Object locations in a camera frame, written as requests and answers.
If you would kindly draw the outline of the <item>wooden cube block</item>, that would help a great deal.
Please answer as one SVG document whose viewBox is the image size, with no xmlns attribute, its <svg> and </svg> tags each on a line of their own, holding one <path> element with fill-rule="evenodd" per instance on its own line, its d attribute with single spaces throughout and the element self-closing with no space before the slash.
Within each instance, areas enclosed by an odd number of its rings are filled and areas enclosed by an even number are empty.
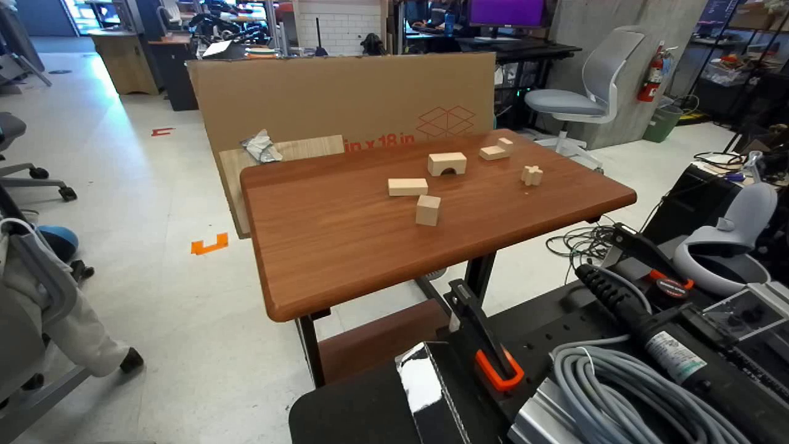
<svg viewBox="0 0 789 444">
<path fill-rule="evenodd" d="M 434 195 L 422 195 L 415 199 L 415 217 L 414 221 L 422 227 L 435 227 L 438 223 L 438 211 L 440 211 L 440 199 Z"/>
</svg>

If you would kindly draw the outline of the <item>large cardboard sheet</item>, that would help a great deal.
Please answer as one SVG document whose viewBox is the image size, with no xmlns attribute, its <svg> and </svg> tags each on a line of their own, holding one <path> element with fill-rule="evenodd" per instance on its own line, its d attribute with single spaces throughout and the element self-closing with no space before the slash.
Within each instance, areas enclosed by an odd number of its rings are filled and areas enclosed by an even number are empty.
<svg viewBox="0 0 789 444">
<path fill-rule="evenodd" d="M 238 172 L 255 132 L 272 142 L 340 136 L 344 153 L 487 132 L 493 70 L 489 52 L 187 64 L 238 237 L 249 234 Z"/>
</svg>

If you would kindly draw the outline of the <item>black orange bar clamp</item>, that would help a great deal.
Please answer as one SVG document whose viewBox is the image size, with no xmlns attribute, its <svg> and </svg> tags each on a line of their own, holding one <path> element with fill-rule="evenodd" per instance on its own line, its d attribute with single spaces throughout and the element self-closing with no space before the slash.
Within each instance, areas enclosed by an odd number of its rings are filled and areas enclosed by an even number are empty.
<svg viewBox="0 0 789 444">
<path fill-rule="evenodd" d="M 455 278 L 449 284 L 446 301 L 461 327 L 470 336 L 472 365 L 483 379 L 501 395 L 518 390 L 525 379 L 525 369 L 493 336 L 487 316 L 483 313 L 480 299 L 472 287 L 464 278 Z"/>
</svg>

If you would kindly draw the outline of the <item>white VR controller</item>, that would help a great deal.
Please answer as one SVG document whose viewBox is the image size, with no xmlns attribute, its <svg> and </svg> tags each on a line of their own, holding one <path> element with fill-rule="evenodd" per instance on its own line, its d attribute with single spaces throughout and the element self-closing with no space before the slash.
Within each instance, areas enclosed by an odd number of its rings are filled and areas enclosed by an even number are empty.
<svg viewBox="0 0 789 444">
<path fill-rule="evenodd" d="M 752 255 L 752 248 L 775 202 L 774 184 L 741 186 L 714 223 L 698 227 L 673 248 L 674 268 L 714 296 L 730 296 L 746 284 L 766 284 L 771 274 Z"/>
</svg>

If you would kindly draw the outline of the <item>white grey office chair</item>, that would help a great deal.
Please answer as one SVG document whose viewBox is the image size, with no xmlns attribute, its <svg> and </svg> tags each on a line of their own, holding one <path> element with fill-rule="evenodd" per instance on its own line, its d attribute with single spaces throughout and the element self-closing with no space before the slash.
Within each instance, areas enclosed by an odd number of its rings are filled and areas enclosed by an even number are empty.
<svg viewBox="0 0 789 444">
<path fill-rule="evenodd" d="M 614 27 L 583 59 L 581 88 L 535 88 L 525 96 L 525 102 L 560 121 L 560 132 L 539 138 L 541 147 L 551 147 L 566 157 L 583 149 L 581 139 L 566 136 L 568 123 L 610 123 L 618 107 L 616 78 L 629 57 L 642 41 L 642 32 L 634 25 Z"/>
</svg>

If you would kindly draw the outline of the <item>L-shaped wooden block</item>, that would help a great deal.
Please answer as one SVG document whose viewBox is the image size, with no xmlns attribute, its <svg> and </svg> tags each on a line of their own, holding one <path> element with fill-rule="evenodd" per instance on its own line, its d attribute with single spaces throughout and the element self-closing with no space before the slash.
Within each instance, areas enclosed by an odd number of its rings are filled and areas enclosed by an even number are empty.
<svg viewBox="0 0 789 444">
<path fill-rule="evenodd" d="M 483 147 L 477 149 L 477 154 L 480 154 L 483 160 L 503 160 L 503 157 L 510 154 L 510 149 L 513 149 L 513 139 L 510 139 L 510 138 L 497 138 L 493 144 L 483 144 Z"/>
</svg>

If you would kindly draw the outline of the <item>arch-shaped wooden block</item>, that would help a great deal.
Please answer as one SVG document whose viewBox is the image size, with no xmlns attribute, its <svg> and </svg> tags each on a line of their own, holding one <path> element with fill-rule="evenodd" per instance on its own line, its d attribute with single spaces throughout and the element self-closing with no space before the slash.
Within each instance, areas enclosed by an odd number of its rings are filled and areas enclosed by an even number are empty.
<svg viewBox="0 0 789 444">
<path fill-rule="evenodd" d="M 466 154 L 455 153 L 432 153 L 427 160 L 427 169 L 438 178 L 444 172 L 464 175 L 466 172 Z"/>
</svg>

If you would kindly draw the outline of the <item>red fire extinguisher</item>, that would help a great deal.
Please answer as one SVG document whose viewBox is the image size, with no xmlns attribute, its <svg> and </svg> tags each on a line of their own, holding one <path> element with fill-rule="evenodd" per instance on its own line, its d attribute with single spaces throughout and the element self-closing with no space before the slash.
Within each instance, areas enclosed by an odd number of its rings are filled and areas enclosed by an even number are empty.
<svg viewBox="0 0 789 444">
<path fill-rule="evenodd" d="M 662 65 L 665 65 L 665 47 L 661 44 L 656 49 L 656 54 L 650 57 L 647 68 L 642 73 L 642 80 L 639 86 L 639 93 L 635 93 L 639 101 L 652 101 L 656 99 L 656 90 L 657 90 L 657 86 L 662 80 Z"/>
</svg>

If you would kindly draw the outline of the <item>cross-shaped wooden block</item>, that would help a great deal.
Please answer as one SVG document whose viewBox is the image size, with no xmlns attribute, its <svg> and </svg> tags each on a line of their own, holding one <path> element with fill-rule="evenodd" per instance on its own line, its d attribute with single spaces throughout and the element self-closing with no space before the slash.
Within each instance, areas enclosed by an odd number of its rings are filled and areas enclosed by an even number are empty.
<svg viewBox="0 0 789 444">
<path fill-rule="evenodd" d="M 519 172 L 519 179 L 526 186 L 538 186 L 541 181 L 541 168 L 539 165 L 525 165 L 523 172 Z"/>
</svg>

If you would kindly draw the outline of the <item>rectangular wooden block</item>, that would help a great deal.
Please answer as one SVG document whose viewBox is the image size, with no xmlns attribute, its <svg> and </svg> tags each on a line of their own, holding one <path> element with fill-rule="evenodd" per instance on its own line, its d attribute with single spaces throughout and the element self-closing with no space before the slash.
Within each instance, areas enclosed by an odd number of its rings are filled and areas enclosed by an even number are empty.
<svg viewBox="0 0 789 444">
<path fill-rule="evenodd" d="M 428 191 L 427 178 L 387 178 L 390 197 L 414 197 L 427 191 Z"/>
</svg>

